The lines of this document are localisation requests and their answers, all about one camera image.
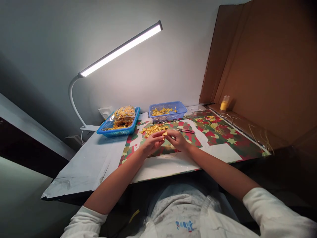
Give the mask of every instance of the person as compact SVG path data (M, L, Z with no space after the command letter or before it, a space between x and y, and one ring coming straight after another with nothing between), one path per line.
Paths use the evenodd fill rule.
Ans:
M163 133L150 135L130 158L109 175L72 217L62 238L98 237L101 225L140 169L163 143ZM229 164L189 144L178 131L165 138L191 157L222 188L242 201L260 226L261 237L314 237L316 223ZM143 229L133 237L259 237L221 213L219 203L193 186L170 186L154 204Z

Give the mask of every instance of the yellow bottle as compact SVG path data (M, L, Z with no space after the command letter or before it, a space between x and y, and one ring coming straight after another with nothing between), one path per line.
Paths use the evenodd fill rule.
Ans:
M220 113L226 112L229 103L229 98L229 96L224 96L222 103L220 105Z

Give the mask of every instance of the desk lamp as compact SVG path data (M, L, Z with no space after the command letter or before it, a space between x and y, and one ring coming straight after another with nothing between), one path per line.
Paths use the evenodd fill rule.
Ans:
M95 63L89 65L87 68L80 71L78 73L78 75L75 78L73 78L73 80L70 82L69 87L68 87L68 94L69 94L70 103L72 104L72 107L73 107L76 115L78 116L79 120L83 124L83 126L80 129L87 130L87 131L97 131L100 126L87 125L84 122L84 120L81 118L81 116L79 115L79 113L75 107L74 100L73 100L73 86L74 86L75 82L80 78L87 77L95 70L104 66L106 63L110 62L111 60L115 59L119 55L130 50L134 46L140 44L142 41L145 41L146 39L148 39L151 36L155 35L156 33L160 32L161 30L163 30L163 27L162 27L161 21L158 21L157 23L155 23L151 27L147 28L146 30L144 30L140 34L136 35L135 37L131 38L127 42L123 43L122 45L120 45L119 47L114 49L113 51L109 52L104 57L97 60Z

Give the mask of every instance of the hand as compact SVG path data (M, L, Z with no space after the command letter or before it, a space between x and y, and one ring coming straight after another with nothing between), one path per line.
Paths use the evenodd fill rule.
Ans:
M149 135L144 144L140 146L140 149L143 150L146 157L153 154L164 143L164 136L162 136L164 132L165 131L159 131Z
M183 135L179 131L166 130L167 136L165 138L171 142L171 144L180 151L186 152L190 144L186 141Z

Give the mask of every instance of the white desk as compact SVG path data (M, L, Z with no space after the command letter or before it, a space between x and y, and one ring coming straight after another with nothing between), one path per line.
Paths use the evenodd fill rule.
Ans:
M205 110L206 108L201 105L191 106L188 107L187 114L192 114L193 109ZM140 114L138 119L147 121L149 120L148 114ZM196 130L195 126L192 128L203 145L202 150L225 162L241 160L239 155L227 144L208 146L203 133ZM96 132L93 133L71 161L59 172L41 198L52 199L63 195L94 191L118 167L126 140L127 136L106 138ZM200 169L182 152L173 158L166 157L158 156L146 159L132 182Z

